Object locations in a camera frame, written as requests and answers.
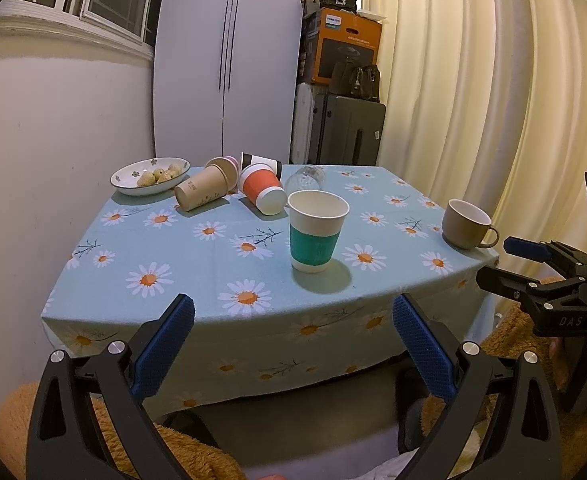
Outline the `clear glass cup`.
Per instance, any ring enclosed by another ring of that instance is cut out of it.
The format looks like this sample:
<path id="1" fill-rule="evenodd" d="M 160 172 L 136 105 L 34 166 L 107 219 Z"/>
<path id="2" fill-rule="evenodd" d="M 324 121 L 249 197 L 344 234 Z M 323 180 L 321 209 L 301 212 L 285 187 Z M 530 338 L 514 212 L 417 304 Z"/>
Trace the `clear glass cup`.
<path id="1" fill-rule="evenodd" d="M 325 171 L 320 166 L 303 166 L 285 182 L 284 190 L 290 195 L 297 191 L 322 191 L 325 188 Z"/>

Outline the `black bag on box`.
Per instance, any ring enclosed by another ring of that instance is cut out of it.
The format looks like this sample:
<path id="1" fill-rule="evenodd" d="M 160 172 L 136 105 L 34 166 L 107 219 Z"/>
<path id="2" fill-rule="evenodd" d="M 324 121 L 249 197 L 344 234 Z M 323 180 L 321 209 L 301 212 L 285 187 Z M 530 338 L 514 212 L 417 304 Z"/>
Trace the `black bag on box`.
<path id="1" fill-rule="evenodd" d="M 305 18 L 324 8 L 353 13 L 357 10 L 356 0 L 300 0 L 300 2 Z"/>

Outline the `brown kraft paper cup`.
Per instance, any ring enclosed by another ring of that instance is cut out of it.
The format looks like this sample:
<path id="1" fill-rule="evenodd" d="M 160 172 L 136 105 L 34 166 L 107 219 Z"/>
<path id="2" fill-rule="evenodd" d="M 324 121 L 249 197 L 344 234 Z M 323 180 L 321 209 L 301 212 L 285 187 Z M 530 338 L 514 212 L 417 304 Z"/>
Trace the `brown kraft paper cup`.
<path id="1" fill-rule="evenodd" d="M 174 189 L 175 198 L 182 211 L 188 212 L 204 206 L 235 188 L 235 168 L 223 157 L 210 159 L 202 171 Z"/>

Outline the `pink banded paper cup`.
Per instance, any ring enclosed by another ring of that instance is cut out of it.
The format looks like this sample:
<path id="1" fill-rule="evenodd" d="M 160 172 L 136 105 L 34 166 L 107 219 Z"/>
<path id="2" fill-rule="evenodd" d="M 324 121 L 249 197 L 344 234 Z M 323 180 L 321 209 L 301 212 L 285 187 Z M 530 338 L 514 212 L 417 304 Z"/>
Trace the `pink banded paper cup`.
<path id="1" fill-rule="evenodd" d="M 237 184 L 238 178 L 239 178 L 239 174 L 240 174 L 240 166 L 239 166 L 239 162 L 238 160 L 232 156 L 232 155 L 226 155 L 223 158 L 225 158 L 226 160 L 228 160 L 235 168 L 235 172 L 236 172 L 236 183 L 234 184 L 234 186 Z"/>

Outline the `teal banded paper cup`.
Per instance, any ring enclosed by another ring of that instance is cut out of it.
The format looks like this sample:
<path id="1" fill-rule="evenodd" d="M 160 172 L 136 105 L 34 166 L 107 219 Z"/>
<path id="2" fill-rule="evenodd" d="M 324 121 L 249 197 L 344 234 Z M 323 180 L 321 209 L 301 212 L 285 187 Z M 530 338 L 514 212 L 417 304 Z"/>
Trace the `teal banded paper cup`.
<path id="1" fill-rule="evenodd" d="M 295 191 L 288 197 L 290 259 L 295 270 L 323 272 L 333 259 L 349 203 L 321 190 Z"/>

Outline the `beige ceramic mug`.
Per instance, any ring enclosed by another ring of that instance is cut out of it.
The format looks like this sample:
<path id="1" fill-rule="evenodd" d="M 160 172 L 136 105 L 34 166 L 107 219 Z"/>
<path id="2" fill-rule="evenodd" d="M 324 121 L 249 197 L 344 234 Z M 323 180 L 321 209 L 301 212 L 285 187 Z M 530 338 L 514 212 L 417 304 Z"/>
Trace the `beige ceramic mug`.
<path id="1" fill-rule="evenodd" d="M 442 219 L 442 236 L 451 245 L 463 249 L 489 249 L 499 243 L 499 231 L 491 217 L 478 206 L 451 198 Z"/>

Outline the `white refrigerator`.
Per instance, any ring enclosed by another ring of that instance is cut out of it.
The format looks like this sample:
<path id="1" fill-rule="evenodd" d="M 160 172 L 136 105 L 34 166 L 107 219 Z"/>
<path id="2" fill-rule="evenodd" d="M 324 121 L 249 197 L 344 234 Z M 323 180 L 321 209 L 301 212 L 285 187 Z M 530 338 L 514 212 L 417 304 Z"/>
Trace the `white refrigerator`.
<path id="1" fill-rule="evenodd" d="M 288 162 L 301 13 L 300 0 L 161 0 L 156 154 Z"/>

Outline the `white floral snack bowl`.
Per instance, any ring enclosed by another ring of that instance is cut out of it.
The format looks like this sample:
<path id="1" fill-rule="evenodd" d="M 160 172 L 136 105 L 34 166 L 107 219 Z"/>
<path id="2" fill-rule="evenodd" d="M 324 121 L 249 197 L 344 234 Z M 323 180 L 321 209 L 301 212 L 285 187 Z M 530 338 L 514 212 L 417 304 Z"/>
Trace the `white floral snack bowl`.
<path id="1" fill-rule="evenodd" d="M 115 171 L 110 184 L 126 196 L 167 192 L 188 177 L 190 162 L 179 157 L 157 157 L 132 162 Z"/>

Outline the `orange banded paper cup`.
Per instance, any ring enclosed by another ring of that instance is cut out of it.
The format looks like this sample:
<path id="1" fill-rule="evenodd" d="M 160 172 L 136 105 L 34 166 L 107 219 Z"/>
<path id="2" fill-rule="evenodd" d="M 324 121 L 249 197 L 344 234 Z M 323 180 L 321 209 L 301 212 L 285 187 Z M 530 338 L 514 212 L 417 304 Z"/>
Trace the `orange banded paper cup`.
<path id="1" fill-rule="evenodd" d="M 270 166 L 262 162 L 247 166 L 240 174 L 238 187 L 261 214 L 275 216 L 284 210 L 287 194 Z"/>

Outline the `cream curtain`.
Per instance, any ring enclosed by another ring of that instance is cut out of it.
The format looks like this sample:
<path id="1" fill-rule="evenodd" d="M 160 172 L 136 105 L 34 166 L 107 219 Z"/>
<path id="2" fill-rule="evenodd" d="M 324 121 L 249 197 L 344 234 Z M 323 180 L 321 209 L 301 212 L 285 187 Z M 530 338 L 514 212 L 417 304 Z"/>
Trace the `cream curtain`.
<path id="1" fill-rule="evenodd" d="M 357 2 L 382 18 L 379 165 L 587 252 L 587 0 Z"/>

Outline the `dark grey suitcase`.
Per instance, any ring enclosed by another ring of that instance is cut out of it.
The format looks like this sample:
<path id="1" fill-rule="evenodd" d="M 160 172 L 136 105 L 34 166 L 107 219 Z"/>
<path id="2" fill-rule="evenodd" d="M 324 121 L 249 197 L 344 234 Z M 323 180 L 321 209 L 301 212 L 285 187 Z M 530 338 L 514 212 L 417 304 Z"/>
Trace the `dark grey suitcase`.
<path id="1" fill-rule="evenodd" d="M 375 166 L 386 106 L 348 96 L 314 98 L 307 162 L 321 165 Z"/>

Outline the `orange appliance cardboard box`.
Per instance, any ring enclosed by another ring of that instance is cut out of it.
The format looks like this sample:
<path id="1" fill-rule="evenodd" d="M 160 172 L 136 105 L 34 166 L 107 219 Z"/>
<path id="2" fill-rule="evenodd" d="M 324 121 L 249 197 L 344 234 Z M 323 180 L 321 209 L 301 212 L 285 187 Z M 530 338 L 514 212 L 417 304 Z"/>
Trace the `orange appliance cardboard box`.
<path id="1" fill-rule="evenodd" d="M 319 9 L 302 21 L 298 81 L 327 86 L 337 63 L 377 63 L 382 24 L 359 14 Z"/>

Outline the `daisy print blue tablecloth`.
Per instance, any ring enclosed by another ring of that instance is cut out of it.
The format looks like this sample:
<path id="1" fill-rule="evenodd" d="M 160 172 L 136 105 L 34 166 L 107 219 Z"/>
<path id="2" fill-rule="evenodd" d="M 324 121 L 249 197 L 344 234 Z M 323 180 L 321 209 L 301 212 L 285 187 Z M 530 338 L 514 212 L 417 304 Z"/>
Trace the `daisy print blue tablecloth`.
<path id="1" fill-rule="evenodd" d="M 333 259 L 292 267 L 286 214 L 266 217 L 233 194 L 189 214 L 170 193 L 112 196 L 59 275 L 42 312 L 52 344 L 89 356 L 159 318 L 179 294 L 195 325 L 145 403 L 182 408 L 304 387 L 403 351 L 391 321 L 408 292 L 465 337 L 484 300 L 475 276 L 491 249 L 443 240 L 442 209 L 380 167 L 328 166 L 324 186 L 350 205 Z"/>

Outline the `black banded paper cup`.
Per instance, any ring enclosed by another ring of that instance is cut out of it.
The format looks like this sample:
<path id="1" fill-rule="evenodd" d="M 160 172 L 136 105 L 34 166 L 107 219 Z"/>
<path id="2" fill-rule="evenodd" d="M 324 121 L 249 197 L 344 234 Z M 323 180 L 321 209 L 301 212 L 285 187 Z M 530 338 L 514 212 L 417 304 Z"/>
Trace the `black banded paper cup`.
<path id="1" fill-rule="evenodd" d="M 241 170 L 245 170 L 247 167 L 257 164 L 268 166 L 274 174 L 276 174 L 278 180 L 282 178 L 283 164 L 279 160 L 246 152 L 240 154 Z"/>

